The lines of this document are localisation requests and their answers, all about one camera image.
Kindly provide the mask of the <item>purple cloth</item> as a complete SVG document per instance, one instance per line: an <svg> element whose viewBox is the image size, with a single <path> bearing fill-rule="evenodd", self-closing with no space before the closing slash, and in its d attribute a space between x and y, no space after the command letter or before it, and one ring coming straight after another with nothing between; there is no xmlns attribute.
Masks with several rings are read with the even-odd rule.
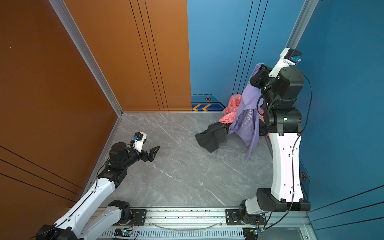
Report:
<svg viewBox="0 0 384 240"><path fill-rule="evenodd" d="M248 161L253 149L258 145L260 138L259 120L261 100L261 90L251 85L248 81L245 87L242 100L235 116L234 122L230 125L228 134L238 135L248 147L244 156L244 161Z"/></svg>

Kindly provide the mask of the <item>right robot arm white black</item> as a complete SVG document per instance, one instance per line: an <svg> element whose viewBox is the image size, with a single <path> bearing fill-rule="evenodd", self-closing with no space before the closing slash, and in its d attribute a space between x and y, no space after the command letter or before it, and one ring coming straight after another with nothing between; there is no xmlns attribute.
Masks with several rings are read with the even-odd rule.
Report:
<svg viewBox="0 0 384 240"><path fill-rule="evenodd" d="M299 149L306 124L296 108L297 97L304 86L304 74L292 67L283 67L277 76L272 68L261 65L250 84L261 90L264 100L264 123L270 134L273 152L273 183L259 188L254 198L243 200L239 206L240 220L258 224L267 212L307 212L311 204L302 192Z"/></svg>

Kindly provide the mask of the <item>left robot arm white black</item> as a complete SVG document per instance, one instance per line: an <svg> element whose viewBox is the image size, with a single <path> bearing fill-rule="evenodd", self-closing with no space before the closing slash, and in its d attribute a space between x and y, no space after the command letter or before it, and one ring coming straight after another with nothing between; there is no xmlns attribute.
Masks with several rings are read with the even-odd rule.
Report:
<svg viewBox="0 0 384 240"><path fill-rule="evenodd" d="M111 195L127 175L127 169L142 160L152 162L160 147L149 152L142 150L143 142L116 143L111 147L109 158L93 186L61 218L52 225L43 225L36 240L95 240L114 224L134 224L130 204L114 200L105 211L90 220L101 203Z"/></svg>

